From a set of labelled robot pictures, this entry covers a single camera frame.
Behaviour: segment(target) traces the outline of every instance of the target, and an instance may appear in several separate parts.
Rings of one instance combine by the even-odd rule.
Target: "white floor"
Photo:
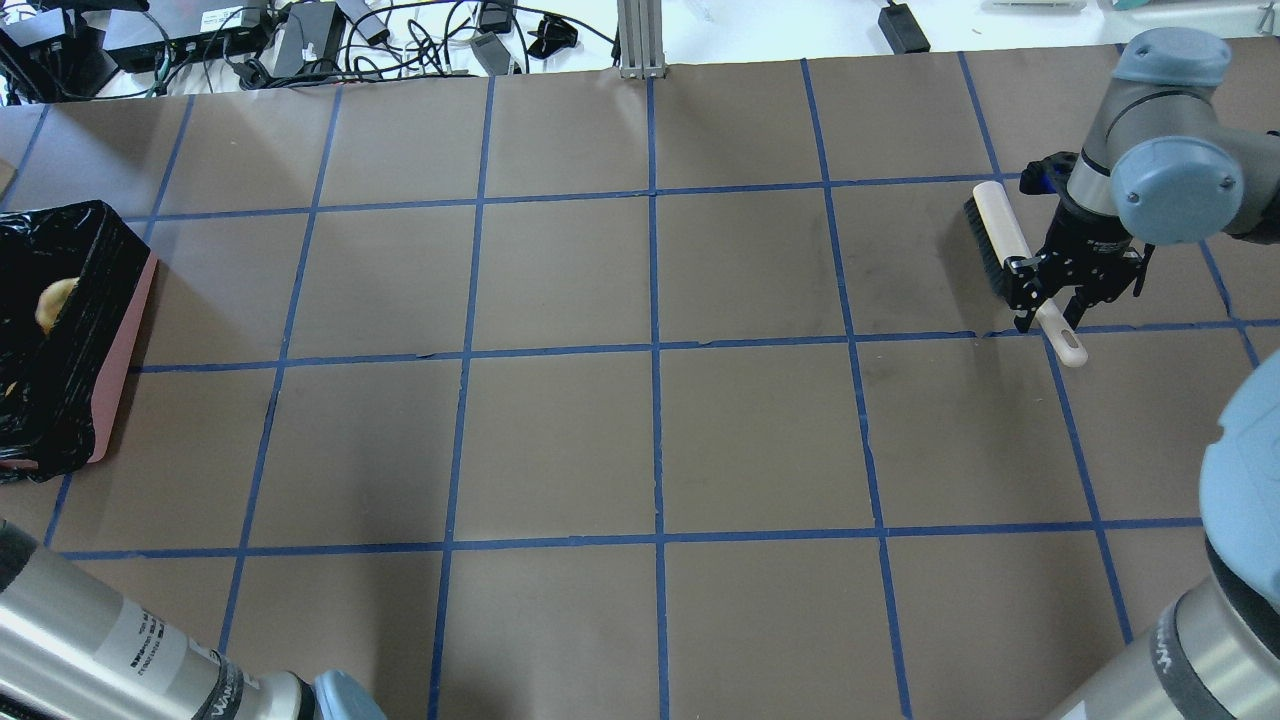
[[[992,50],[1002,47],[1052,47],[1126,42],[1138,32],[1161,26],[1199,27],[1222,37],[1248,37],[1258,33],[1268,0],[1152,0],[1144,8],[1116,12],[1111,0],[1078,0],[1079,8],[1009,8],[992,0],[910,0],[909,5],[938,51]],[[371,0],[370,6],[385,8],[389,0]],[[888,44],[876,22],[882,0],[664,0],[663,44],[667,61],[746,63],[887,55]],[[436,6],[396,10],[389,26],[392,44],[411,42],[408,20],[416,19],[433,35],[442,33],[452,3]],[[534,0],[536,6],[579,18],[612,36],[617,26],[617,4],[612,0]],[[454,15],[454,26],[458,23]],[[525,31],[536,27],[539,17],[520,13]],[[503,42],[520,56],[515,33]],[[266,51],[273,58],[275,47]],[[383,65],[388,55],[369,53]],[[454,47],[453,68],[484,74],[465,46]],[[612,63],[609,44],[581,32],[577,47],[561,51],[547,61],[534,60],[531,70],[567,72],[607,68]],[[104,95],[127,94],[150,85],[150,74],[120,74]],[[173,92],[237,90],[236,76],[223,63],[212,63],[211,82],[204,70],[189,68],[173,86]]]

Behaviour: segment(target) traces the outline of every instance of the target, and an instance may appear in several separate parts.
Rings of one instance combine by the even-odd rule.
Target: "metal post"
[[[662,0],[618,0],[618,46],[623,78],[666,77]]]

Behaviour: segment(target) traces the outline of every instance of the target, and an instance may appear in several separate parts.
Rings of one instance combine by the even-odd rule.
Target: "plug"
[[[929,38],[924,37],[920,23],[915,22],[915,15],[905,4],[888,0],[888,6],[881,8],[879,26],[895,55],[929,51]]]

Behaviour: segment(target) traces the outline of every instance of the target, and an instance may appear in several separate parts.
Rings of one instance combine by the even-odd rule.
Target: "white plastic object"
[[[1009,205],[1009,196],[1005,186],[995,181],[987,181],[973,188],[973,201],[978,205],[978,214],[982,215],[982,224],[991,237],[991,246],[996,256],[1004,261],[1006,258],[1018,255],[1030,258],[1032,251],[1023,236],[1023,229],[1014,217],[1014,209]],[[1036,311],[1036,322],[1039,323],[1050,345],[1057,352],[1057,359],[1068,368],[1079,368],[1089,359],[1089,352],[1084,350],[1079,336],[1066,323],[1062,311],[1050,297]]]

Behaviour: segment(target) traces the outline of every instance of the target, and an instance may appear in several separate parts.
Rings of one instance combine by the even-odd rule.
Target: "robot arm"
[[[1225,128],[1213,113],[1230,61],[1230,47],[1206,32],[1138,35],[1079,155],[1060,152],[1023,173],[1024,193],[1056,192],[1060,202],[1044,246],[1005,264],[1020,331],[1066,286],[1076,288],[1064,313],[1073,328],[1134,283],[1138,295],[1155,246],[1221,231],[1280,242],[1280,137]]]

